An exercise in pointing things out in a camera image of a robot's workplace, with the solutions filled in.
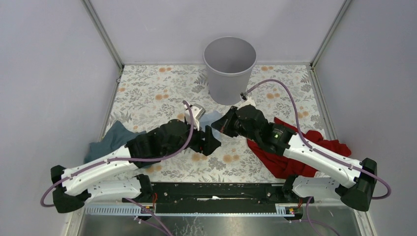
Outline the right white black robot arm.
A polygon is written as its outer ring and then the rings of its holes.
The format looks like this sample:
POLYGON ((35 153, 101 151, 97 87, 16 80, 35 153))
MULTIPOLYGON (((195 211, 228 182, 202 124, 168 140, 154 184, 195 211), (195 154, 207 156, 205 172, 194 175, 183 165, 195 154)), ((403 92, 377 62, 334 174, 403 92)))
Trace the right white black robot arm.
POLYGON ((288 178, 282 189, 284 200, 293 203, 300 197, 337 199, 355 210, 369 210, 376 185, 374 160, 359 161, 314 146, 294 130, 269 122, 252 105, 232 106, 211 127, 229 137, 243 136, 267 153, 302 162, 328 175, 324 179, 300 175, 288 178))

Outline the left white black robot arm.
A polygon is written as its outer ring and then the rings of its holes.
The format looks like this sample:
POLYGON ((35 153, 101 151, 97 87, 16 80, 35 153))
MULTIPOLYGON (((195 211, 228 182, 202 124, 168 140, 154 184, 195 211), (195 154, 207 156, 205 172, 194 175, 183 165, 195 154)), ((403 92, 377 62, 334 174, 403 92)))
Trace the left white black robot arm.
POLYGON ((93 199, 119 198, 123 193, 128 198, 147 202, 153 190, 144 183, 125 180, 110 182, 110 188, 105 188, 102 181, 111 175, 155 164, 163 157, 171 158, 187 148, 208 156, 220 146, 221 142, 215 138, 210 126, 201 130, 196 125, 172 119, 160 127, 137 135, 91 164, 75 168, 61 165, 52 167, 53 206, 59 213, 69 213, 93 199))

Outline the light blue plastic trash bag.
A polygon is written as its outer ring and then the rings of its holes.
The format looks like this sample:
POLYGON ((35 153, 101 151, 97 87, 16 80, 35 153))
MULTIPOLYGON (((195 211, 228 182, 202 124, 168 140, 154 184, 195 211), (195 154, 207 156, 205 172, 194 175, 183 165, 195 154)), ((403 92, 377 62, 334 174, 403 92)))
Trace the light blue plastic trash bag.
POLYGON ((219 113, 218 111, 205 113, 199 120, 201 130, 205 131, 206 126, 211 126, 213 122, 219 120, 222 117, 223 115, 219 113))

